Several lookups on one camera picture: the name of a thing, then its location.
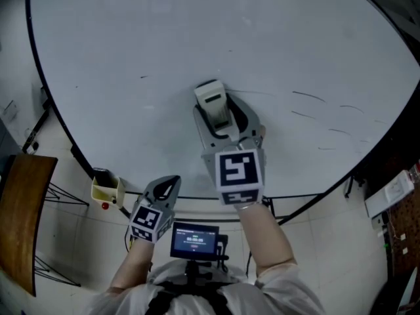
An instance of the white shirt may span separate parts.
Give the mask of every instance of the white shirt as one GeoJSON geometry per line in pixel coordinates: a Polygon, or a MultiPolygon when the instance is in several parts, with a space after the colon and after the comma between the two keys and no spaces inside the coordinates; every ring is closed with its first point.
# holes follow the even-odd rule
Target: white shirt
{"type": "MultiPolygon", "coordinates": [[[[148,310],[149,302],[163,289],[156,284],[164,281],[175,284],[186,282],[185,264],[186,261],[169,262],[153,271],[148,283],[144,285],[127,289],[121,294],[97,295],[84,314],[143,315],[148,310]]],[[[238,282],[232,272],[225,274],[213,267],[200,267],[200,273],[205,271],[213,273],[213,282],[236,282],[219,289],[219,293],[226,297],[227,306],[233,315],[325,314],[317,296],[299,279],[296,264],[272,267],[263,272],[254,285],[238,282]]],[[[181,295],[171,301],[168,314],[215,315],[215,312],[203,297],[181,295]]]]}

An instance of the person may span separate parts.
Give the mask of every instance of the person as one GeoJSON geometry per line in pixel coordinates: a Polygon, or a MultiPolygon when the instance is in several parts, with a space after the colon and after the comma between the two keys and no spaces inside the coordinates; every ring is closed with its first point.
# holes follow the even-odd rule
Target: person
{"type": "MultiPolygon", "coordinates": [[[[212,280],[220,283],[211,297],[176,290],[166,293],[164,286],[168,282],[186,283],[186,261],[169,262],[148,276],[154,244],[137,239],[108,290],[95,296],[85,313],[325,314],[317,296],[299,279],[290,243],[271,212],[258,203],[237,205],[236,209],[255,260],[255,284],[243,282],[233,274],[235,270],[224,273],[213,266],[200,267],[200,273],[212,272],[212,280]]],[[[198,285],[205,283],[208,280],[197,279],[198,285]]]]}

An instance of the wooden seat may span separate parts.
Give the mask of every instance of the wooden seat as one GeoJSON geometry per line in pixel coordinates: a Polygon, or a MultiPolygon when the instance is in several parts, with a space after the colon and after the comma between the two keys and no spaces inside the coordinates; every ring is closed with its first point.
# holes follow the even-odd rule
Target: wooden seat
{"type": "Polygon", "coordinates": [[[0,267],[36,296],[34,266],[39,218],[58,160],[27,154],[11,158],[14,160],[0,200],[0,267]]]}

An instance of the small display screen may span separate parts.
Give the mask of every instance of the small display screen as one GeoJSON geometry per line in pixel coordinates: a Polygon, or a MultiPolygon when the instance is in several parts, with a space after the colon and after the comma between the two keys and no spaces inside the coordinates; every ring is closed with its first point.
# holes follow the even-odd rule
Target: small display screen
{"type": "Polygon", "coordinates": [[[215,250],[216,232],[187,230],[177,228],[175,230],[174,249],[197,253],[213,253],[215,250]]]}

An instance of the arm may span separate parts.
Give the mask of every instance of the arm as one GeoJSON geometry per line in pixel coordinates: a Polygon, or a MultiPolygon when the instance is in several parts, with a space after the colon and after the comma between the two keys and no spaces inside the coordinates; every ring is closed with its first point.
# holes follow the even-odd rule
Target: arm
{"type": "Polygon", "coordinates": [[[121,293],[127,288],[146,283],[155,245],[137,239],[112,279],[108,292],[121,293]]]}
{"type": "Polygon", "coordinates": [[[277,264],[296,263],[283,230],[263,204],[239,209],[238,215],[257,264],[257,276],[277,264]]]}

